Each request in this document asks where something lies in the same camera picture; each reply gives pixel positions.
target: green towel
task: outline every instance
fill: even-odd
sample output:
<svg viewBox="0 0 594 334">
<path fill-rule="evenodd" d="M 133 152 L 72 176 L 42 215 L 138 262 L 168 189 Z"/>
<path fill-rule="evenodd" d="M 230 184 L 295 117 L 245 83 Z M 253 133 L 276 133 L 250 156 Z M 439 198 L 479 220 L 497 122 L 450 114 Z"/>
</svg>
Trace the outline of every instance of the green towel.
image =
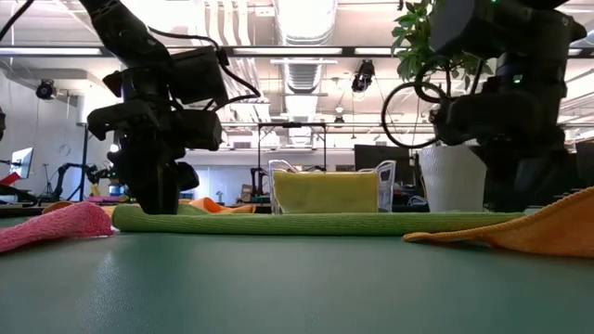
<svg viewBox="0 0 594 334">
<path fill-rule="evenodd" d="M 507 222 L 521 213 L 311 213 L 204 214 L 180 205 L 178 215 L 149 215 L 120 205 L 113 225 L 123 232 L 275 236 L 402 236 L 412 232 L 459 231 Z"/>
</svg>

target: ceiling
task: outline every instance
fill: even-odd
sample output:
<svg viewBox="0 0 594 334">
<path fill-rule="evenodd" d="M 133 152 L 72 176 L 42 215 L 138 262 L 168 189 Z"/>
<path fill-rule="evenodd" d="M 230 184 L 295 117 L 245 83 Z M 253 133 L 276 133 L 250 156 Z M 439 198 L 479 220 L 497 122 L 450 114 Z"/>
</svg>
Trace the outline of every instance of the ceiling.
<svg viewBox="0 0 594 334">
<path fill-rule="evenodd" d="M 136 0 L 143 4 L 153 3 L 154 0 Z M 160 18 L 179 14 L 175 3 L 185 0 L 172 1 L 171 5 L 155 9 L 154 16 Z M 14 1 L 0 0 L 0 20 L 6 21 L 15 8 Z M 394 19 L 400 15 L 397 11 L 397 1 L 390 0 L 338 0 L 338 14 L 332 35 L 332 45 L 373 45 L 389 46 L 393 42 L 391 30 Z M 223 31 L 223 5 L 218 2 L 219 26 Z M 274 29 L 274 8 L 271 0 L 248 1 L 248 35 L 252 45 L 276 45 L 278 43 Z M 594 0 L 573 0 L 563 6 L 563 10 L 574 16 L 588 30 L 594 30 Z M 187 26 L 177 25 L 173 32 L 186 33 Z M 187 40 L 161 39 L 166 45 L 191 45 Z M 33 6 L 19 19 L 15 25 L 14 36 L 9 35 L 2 42 L 3 45 L 100 45 L 88 16 L 77 1 L 36 0 Z M 336 107 L 343 107 L 345 120 L 350 122 L 378 122 L 383 97 L 387 96 L 394 87 L 402 83 L 398 79 L 396 68 L 398 60 L 395 58 L 376 58 L 373 63 L 376 69 L 374 83 L 366 92 L 363 101 L 353 101 L 350 90 L 352 75 L 360 63 L 359 58 L 337 58 L 336 64 L 326 65 L 323 73 L 321 93 L 317 103 L 316 113 L 321 114 L 318 119 L 331 122 L 336 116 Z M 88 71 L 98 78 L 121 68 L 115 58 L 15 58 L 15 69 L 80 69 Z M 255 67 L 264 95 L 270 101 L 270 115 L 279 115 L 284 110 L 282 75 L 279 66 L 270 63 L 270 58 L 256 58 Z M 594 59 L 571 59 L 567 66 L 566 79 L 574 78 L 582 73 L 594 69 Z M 433 80 L 443 81 L 443 77 L 436 75 Z M 592 121 L 587 115 L 594 109 L 594 84 L 588 88 L 580 88 L 580 96 L 585 96 L 579 103 L 572 103 L 562 109 L 561 121 L 576 119 L 580 122 Z M 420 102 L 405 91 L 399 94 L 389 110 L 394 122 L 414 122 L 419 112 L 420 118 L 426 117 L 431 107 Z"/>
</svg>

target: desk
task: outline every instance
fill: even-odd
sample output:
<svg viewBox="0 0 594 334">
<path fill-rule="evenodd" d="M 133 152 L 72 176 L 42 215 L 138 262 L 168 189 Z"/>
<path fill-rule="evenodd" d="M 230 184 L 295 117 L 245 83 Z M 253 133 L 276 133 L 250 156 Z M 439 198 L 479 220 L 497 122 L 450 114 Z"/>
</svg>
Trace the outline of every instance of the desk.
<svg viewBox="0 0 594 334">
<path fill-rule="evenodd" d="M 0 332 L 591 333 L 592 282 L 399 238 L 125 234 L 0 255 Z"/>
</svg>

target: orange towel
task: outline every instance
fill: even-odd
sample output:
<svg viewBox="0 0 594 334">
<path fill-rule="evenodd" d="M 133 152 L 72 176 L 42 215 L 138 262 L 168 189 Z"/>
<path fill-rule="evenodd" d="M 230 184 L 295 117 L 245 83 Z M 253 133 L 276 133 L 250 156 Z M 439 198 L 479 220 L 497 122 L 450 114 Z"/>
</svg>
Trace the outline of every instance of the orange towel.
<svg viewBox="0 0 594 334">
<path fill-rule="evenodd" d="M 201 209 L 208 213 L 254 213 L 256 211 L 256 207 L 253 205 L 243 205 L 243 206 L 240 206 L 237 208 L 227 208 L 222 205 L 218 205 L 216 202 L 214 202 L 214 200 L 209 199 L 209 198 L 196 199 L 196 200 L 180 199 L 179 203 L 180 204 L 189 204 L 193 207 L 196 207 L 196 208 Z M 62 208 L 66 208 L 67 206 L 70 206 L 71 204 L 73 204 L 73 203 L 68 202 L 68 201 L 59 201 L 59 202 L 53 203 L 43 210 L 43 214 L 46 214 L 46 213 L 49 213 L 49 212 L 52 212 L 55 210 L 59 210 Z M 103 211 L 110 217 L 113 214 L 113 211 L 115 210 L 115 208 L 116 208 L 115 205 L 101 207 L 101 209 L 103 209 Z"/>
<path fill-rule="evenodd" d="M 457 232 L 411 233 L 404 240 L 479 240 L 515 251 L 594 257 L 594 187 L 506 223 Z"/>
</svg>

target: transparent container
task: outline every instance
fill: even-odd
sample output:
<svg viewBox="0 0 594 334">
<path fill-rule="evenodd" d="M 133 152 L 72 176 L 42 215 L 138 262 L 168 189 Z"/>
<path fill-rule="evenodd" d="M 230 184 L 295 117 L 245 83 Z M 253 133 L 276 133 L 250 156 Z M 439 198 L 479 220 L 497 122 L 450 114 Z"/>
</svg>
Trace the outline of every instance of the transparent container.
<svg viewBox="0 0 594 334">
<path fill-rule="evenodd" d="M 272 213 L 391 212 L 396 161 L 359 172 L 300 172 L 270 161 Z"/>
</svg>

